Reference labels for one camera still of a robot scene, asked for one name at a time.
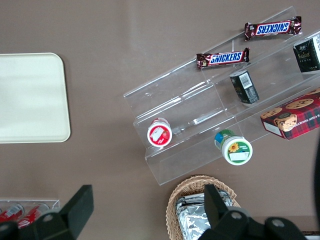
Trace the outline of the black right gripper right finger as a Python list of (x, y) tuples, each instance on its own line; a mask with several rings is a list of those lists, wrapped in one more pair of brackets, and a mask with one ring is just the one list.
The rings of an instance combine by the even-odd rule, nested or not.
[(290, 220), (268, 217), (264, 223), (247, 216), (240, 208), (228, 208), (216, 187), (204, 187), (204, 209), (210, 228), (200, 240), (303, 240), (304, 234)]

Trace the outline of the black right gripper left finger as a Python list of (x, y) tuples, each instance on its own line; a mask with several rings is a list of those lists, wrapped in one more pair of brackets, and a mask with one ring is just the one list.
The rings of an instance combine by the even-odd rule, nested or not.
[(83, 185), (58, 212), (49, 212), (18, 228), (14, 221), (0, 224), (2, 240), (76, 240), (94, 211), (91, 184)]

